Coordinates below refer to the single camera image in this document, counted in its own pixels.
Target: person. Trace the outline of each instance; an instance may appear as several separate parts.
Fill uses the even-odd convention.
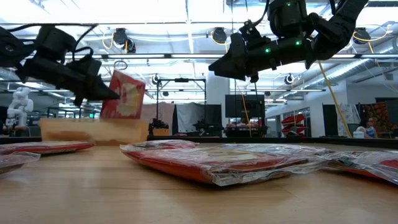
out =
[[[362,119],[356,131],[362,131],[365,138],[377,138],[376,130],[373,127],[373,118]]]

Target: plastic bag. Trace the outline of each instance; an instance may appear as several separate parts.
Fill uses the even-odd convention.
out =
[[[155,140],[139,142],[133,145],[122,145],[121,149],[126,151],[146,151],[146,150],[156,150],[156,149],[193,149],[199,143],[186,141],[186,140]]]
[[[21,168],[25,163],[40,159],[39,154],[16,152],[10,155],[0,155],[0,174]]]
[[[230,149],[235,151],[247,151],[247,152],[262,152],[262,153],[273,153],[283,155],[325,155],[334,153],[336,151],[325,149],[323,147],[313,146],[301,146],[301,145],[290,145],[290,144],[223,144],[217,146],[220,149]]]
[[[219,147],[122,152],[140,164],[189,180],[226,186],[305,174],[327,165],[314,155],[234,151]]]
[[[23,142],[14,144],[0,145],[0,154],[6,155],[13,152],[32,152],[38,154],[50,154],[61,152],[79,151],[88,149],[95,144],[84,141],[43,141],[43,142]]]
[[[398,184],[398,151],[336,152],[324,158],[329,167]]]

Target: desk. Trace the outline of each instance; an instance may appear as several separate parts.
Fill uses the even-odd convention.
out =
[[[1,176],[0,206],[0,223],[397,223],[398,186],[323,170],[212,187],[95,147]]]

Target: ceiling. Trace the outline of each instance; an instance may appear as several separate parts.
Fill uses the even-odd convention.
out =
[[[387,31],[385,38],[373,42],[377,46],[385,41],[391,40],[398,33],[396,20],[396,8],[393,5],[382,7],[379,1],[369,1],[369,6],[360,14],[357,27],[365,27],[371,34],[371,38],[382,37]],[[236,32],[248,18],[257,20],[264,10],[264,0],[248,0],[248,9],[244,1],[234,0],[233,14],[231,13],[231,0],[146,0],[146,1],[88,1],[88,0],[12,0],[2,1],[3,10],[0,15],[1,26],[5,28],[16,27],[20,24],[31,22],[77,22],[77,23],[99,23],[99,26],[90,32],[83,41],[82,46],[90,46],[95,54],[124,54],[123,49],[111,45],[111,34],[116,28],[126,28],[128,36],[132,38],[137,47],[137,54],[224,54],[224,45],[218,45],[209,38],[209,34],[215,27],[224,27],[226,34]],[[327,0],[308,0],[307,12],[316,12],[324,18],[330,18],[331,12]],[[62,30],[78,38],[86,31],[86,27],[65,27]],[[275,36],[271,32],[267,20],[257,27],[262,35],[272,39]],[[14,33],[19,38],[33,39],[37,35],[39,27],[31,27]],[[368,52],[368,45],[357,45],[350,43],[340,53],[353,54],[355,51]],[[151,83],[154,74],[160,78],[205,78],[208,66],[214,59],[129,59],[124,60],[128,68],[124,73],[147,83],[147,89],[155,86]],[[115,60],[103,61],[100,74],[105,82],[111,78]],[[350,63],[349,60],[330,60],[324,62],[325,70],[339,64]],[[372,68],[374,73],[380,68]],[[313,78],[313,74],[319,74],[320,69],[314,63],[310,71],[306,72],[303,62],[293,63],[278,67],[277,70],[264,70],[259,73],[258,88],[290,88],[284,85],[284,78],[293,74],[297,79],[295,84],[305,84]],[[356,79],[369,75],[364,72],[358,74]],[[4,80],[17,80],[17,77],[9,71],[1,70],[0,78]],[[27,86],[36,90],[53,90],[53,86],[44,83],[26,83]],[[237,81],[240,89],[251,89],[249,82]],[[2,89],[16,89],[21,83],[6,83],[0,85]],[[202,86],[195,83],[169,83],[166,88],[188,89],[181,92],[170,91],[169,96],[160,96],[161,100],[174,102],[203,101],[204,93]],[[46,99],[51,98],[64,103],[71,103],[73,95],[69,92],[47,92]],[[150,96],[145,96],[145,103],[155,103]]]

